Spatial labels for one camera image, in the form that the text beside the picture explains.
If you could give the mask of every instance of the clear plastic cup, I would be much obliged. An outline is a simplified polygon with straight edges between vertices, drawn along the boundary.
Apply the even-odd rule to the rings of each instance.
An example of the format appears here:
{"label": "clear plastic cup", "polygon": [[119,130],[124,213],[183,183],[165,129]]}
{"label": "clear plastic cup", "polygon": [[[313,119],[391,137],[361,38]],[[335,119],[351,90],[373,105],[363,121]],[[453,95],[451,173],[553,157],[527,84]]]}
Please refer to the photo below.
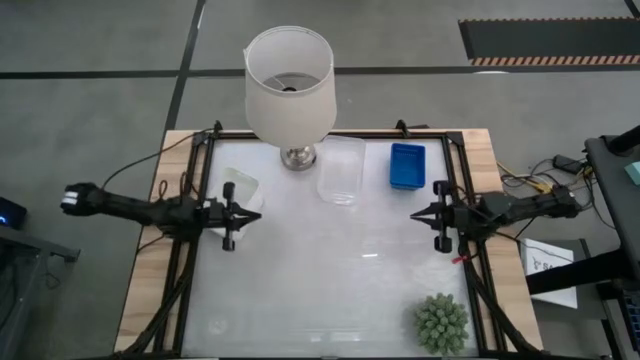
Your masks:
{"label": "clear plastic cup", "polygon": [[364,140],[329,135],[318,154],[318,194],[338,205],[356,203],[362,187],[366,144]]}

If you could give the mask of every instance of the gray floor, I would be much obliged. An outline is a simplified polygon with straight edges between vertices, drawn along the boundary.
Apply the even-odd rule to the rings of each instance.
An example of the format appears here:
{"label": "gray floor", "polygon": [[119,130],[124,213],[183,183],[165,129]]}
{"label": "gray floor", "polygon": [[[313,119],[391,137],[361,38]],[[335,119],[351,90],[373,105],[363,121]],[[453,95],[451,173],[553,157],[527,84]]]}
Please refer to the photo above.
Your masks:
{"label": "gray floor", "polygon": [[[194,6],[194,0],[0,2],[0,72],[177,69]],[[283,24],[325,35],[338,66],[464,66],[458,19],[629,15],[622,0],[209,0],[192,68],[241,68],[250,39]],[[557,153],[582,157],[585,138],[637,125],[639,83],[638,72],[339,76],[336,127],[390,127],[399,118],[486,127],[498,159],[526,171]],[[0,196],[29,208],[27,231],[83,249],[72,268],[52,262],[63,285],[43,287],[20,359],[112,349],[140,228],[103,216],[65,217],[58,202],[64,185],[101,182],[158,149],[174,84],[0,80]],[[221,120],[229,129],[247,128],[243,94],[242,78],[190,79],[176,127]],[[145,198],[153,168],[151,161],[131,169],[111,190]],[[583,237],[594,254],[618,244],[593,212],[537,220],[526,235]],[[607,351],[597,322],[559,319],[536,307],[546,349],[590,357]]]}

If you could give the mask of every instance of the black floor mat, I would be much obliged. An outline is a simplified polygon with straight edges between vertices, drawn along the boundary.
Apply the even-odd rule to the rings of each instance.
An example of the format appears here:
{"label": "black floor mat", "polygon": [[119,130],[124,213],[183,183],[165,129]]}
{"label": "black floor mat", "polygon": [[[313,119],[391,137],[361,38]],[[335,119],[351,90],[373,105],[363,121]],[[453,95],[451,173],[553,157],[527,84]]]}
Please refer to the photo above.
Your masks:
{"label": "black floor mat", "polygon": [[634,18],[461,20],[473,65],[607,65],[640,62]]}

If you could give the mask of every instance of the blue plastic bin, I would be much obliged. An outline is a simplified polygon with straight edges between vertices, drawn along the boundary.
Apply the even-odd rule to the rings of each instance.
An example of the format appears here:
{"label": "blue plastic bin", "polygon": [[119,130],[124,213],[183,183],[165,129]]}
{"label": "blue plastic bin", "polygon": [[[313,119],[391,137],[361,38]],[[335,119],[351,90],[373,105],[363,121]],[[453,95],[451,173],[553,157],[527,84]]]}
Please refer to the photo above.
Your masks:
{"label": "blue plastic bin", "polygon": [[425,149],[422,145],[391,144],[389,182],[395,189],[416,190],[425,183]]}

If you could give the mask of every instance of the potted succulent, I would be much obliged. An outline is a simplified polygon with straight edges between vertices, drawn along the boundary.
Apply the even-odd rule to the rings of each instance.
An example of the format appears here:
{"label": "potted succulent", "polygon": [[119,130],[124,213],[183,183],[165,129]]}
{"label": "potted succulent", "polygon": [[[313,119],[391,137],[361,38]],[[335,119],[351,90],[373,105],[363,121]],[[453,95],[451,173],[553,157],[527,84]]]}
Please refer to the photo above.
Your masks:
{"label": "potted succulent", "polygon": [[453,295],[428,296],[415,312],[420,345],[430,353],[457,355],[469,333],[464,330],[469,314],[464,305],[453,302]]}

